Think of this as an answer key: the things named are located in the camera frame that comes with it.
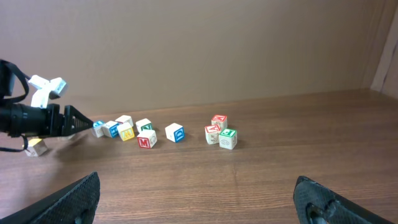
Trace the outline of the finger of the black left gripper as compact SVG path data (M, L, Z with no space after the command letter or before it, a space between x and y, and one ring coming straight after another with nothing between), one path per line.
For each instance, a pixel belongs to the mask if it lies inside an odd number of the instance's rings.
M92 127L92 120L81 114L72 105L65 106L63 114L63 136L71 136Z

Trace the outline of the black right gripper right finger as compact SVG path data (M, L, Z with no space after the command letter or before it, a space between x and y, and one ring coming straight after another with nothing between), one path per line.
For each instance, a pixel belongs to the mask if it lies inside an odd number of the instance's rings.
M306 176L298 177L293 201L301 224L392 224Z

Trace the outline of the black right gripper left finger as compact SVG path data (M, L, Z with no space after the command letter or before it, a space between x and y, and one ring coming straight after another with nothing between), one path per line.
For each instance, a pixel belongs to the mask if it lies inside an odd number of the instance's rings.
M92 224L100 200L97 172L1 219L2 224Z

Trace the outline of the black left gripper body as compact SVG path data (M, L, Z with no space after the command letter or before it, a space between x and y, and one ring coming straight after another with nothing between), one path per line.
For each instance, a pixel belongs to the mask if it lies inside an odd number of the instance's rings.
M15 64L1 60L1 131L14 138L63 136L59 105L48 103L44 109L31 107L37 89L28 83L30 79Z

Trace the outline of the blue N wooden block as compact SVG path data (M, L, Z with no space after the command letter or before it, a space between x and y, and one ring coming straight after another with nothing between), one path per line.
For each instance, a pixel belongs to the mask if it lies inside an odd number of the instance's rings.
M102 126L104 125L104 121L98 120L93 123L93 127L91 128L91 132L94 137L100 138L104 136L104 132Z

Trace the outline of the yellow top wooden block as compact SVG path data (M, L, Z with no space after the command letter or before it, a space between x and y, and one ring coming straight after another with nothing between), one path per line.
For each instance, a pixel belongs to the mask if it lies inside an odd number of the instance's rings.
M25 153L29 157L39 157L48 151L48 147L43 139L34 138L28 141Z

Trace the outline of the blue framed wooden block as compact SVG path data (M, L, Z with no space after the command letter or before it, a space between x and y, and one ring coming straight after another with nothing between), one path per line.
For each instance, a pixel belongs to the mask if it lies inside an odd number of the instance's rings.
M108 121L102 125L101 129L105 136L109 138L115 138L118 135L119 123L115 121Z

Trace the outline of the blue D wooden block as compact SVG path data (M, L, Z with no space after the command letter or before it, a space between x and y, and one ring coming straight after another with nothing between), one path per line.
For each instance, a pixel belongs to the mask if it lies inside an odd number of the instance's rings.
M165 127L165 133L167 139L172 142L180 142L185 138L184 127L177 123L172 123Z

